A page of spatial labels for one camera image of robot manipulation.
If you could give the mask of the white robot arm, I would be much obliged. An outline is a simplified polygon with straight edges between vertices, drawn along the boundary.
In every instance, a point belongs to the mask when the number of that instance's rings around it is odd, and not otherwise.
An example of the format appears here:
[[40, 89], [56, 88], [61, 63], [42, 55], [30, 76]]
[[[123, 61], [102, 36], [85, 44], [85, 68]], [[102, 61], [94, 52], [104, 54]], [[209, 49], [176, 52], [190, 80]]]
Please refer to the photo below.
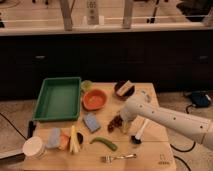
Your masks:
[[124, 122], [137, 116], [152, 120], [213, 151], [213, 121], [151, 104], [151, 97], [144, 91], [134, 93], [120, 109]]

